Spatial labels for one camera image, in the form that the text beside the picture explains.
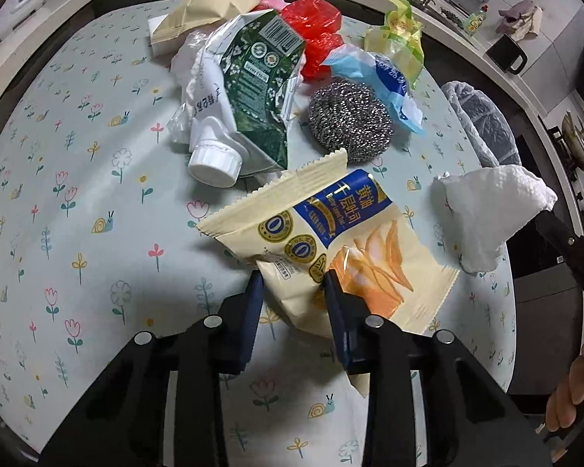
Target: mug handle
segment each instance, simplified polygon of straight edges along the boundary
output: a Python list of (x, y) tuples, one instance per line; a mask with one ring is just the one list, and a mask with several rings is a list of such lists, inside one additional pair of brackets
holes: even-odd
[(517, 68), (508, 67), (508, 72), (515, 74), (515, 75), (521, 73), (521, 71), (526, 67), (526, 63), (528, 62), (528, 56), (526, 56), (526, 53), (524, 52), (524, 50), (521, 47), (519, 47), (518, 45), (517, 45), (517, 48), (519, 49), (519, 56), (521, 57), (522, 61)]

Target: floral tablecloth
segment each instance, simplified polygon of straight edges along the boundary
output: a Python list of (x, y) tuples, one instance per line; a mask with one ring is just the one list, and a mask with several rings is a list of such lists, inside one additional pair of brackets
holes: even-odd
[[(243, 290), (250, 272), (194, 226), (254, 184), (193, 181), (185, 149), (165, 128), (180, 90), (170, 58), (151, 57), (147, 19), (173, 4), (128, 7), (82, 28), (0, 136), (0, 415), (37, 450), (136, 332), (184, 330)], [(358, 43), (364, 28), (345, 18), (342, 33)], [(365, 168), (436, 259), (457, 266), (459, 241), (442, 225), (449, 207), (433, 204), (431, 182), (478, 160), (427, 71), (415, 99), (425, 135), (395, 138)], [(291, 166), (322, 154), (302, 116), (290, 130)], [(508, 387), (515, 306), (506, 251), (495, 272), (461, 272), (429, 333), (440, 327)], [(221, 376), (221, 385), (232, 466), (360, 463), (367, 401), (327, 340), (291, 328), (267, 305), (247, 370)]]

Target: black mug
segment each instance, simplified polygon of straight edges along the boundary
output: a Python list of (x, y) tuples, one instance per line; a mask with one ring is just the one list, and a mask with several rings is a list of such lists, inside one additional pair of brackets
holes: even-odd
[[(487, 51), (487, 56), (500, 67), (502, 72), (509, 72), (515, 75), (521, 73), (528, 62), (528, 57), (524, 50), (509, 35), (503, 35), (501, 39), (493, 44)], [(522, 59), (521, 64), (517, 68), (511, 68), (512, 64), (519, 58)]]

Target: white bottle cap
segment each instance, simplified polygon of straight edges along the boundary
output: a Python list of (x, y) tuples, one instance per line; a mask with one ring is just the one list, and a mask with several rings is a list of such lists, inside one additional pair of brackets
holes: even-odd
[(200, 142), (190, 156), (188, 171), (198, 181), (216, 188), (236, 184), (242, 157), (234, 148), (217, 140)]

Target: dish soap bottle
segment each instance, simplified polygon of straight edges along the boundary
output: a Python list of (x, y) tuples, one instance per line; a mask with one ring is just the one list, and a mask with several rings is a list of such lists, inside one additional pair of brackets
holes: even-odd
[(478, 31), (478, 28), (486, 19), (487, 10), (489, 10), (489, 7), (487, 5), (483, 5), (479, 12), (475, 12), (470, 15), (465, 23), (465, 33), (472, 37), (474, 33)]

